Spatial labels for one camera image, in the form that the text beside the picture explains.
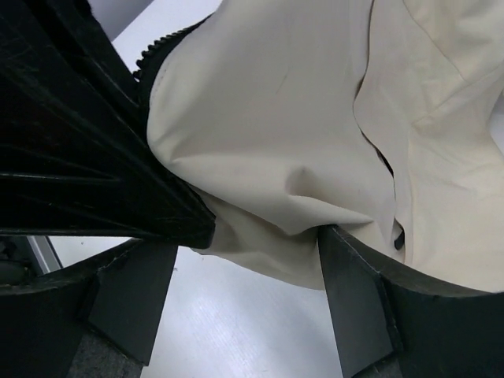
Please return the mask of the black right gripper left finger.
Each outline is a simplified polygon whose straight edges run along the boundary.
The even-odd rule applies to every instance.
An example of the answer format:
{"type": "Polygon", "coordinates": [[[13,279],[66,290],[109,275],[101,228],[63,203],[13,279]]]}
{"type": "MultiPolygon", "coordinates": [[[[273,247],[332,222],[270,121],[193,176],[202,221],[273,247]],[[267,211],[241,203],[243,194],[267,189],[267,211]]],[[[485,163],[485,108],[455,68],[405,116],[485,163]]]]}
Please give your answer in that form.
{"type": "Polygon", "coordinates": [[[175,246],[129,240],[38,275],[19,239],[1,243],[4,377],[138,377],[150,363],[175,246]]]}

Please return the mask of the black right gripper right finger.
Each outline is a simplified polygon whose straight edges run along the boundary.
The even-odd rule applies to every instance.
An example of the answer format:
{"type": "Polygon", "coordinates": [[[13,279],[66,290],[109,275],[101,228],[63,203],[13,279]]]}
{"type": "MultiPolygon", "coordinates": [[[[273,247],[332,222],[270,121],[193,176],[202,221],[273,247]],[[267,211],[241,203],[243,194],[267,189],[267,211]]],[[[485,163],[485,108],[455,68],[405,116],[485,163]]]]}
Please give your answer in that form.
{"type": "Polygon", "coordinates": [[[425,275],[337,226],[318,249],[345,377],[502,376],[502,293],[425,275]]]}

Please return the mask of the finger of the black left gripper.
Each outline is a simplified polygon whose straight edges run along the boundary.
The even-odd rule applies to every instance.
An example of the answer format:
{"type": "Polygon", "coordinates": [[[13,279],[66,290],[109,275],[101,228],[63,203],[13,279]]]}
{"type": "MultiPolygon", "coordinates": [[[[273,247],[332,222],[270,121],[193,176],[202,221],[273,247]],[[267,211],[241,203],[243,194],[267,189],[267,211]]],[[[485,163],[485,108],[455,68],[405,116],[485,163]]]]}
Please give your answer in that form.
{"type": "Polygon", "coordinates": [[[1,232],[205,249],[202,200],[152,154],[139,84],[86,1],[1,4],[1,232]]]}

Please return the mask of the cream jacket with black zipper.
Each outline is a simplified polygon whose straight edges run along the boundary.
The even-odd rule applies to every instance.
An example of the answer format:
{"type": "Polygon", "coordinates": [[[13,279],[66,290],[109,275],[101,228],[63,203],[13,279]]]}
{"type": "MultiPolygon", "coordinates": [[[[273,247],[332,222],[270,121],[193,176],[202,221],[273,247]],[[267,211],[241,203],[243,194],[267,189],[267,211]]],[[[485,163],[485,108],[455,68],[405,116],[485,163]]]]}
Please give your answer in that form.
{"type": "Polygon", "coordinates": [[[503,289],[502,2],[224,1],[135,75],[152,153],[216,218],[205,254],[320,289],[335,224],[503,289]]]}

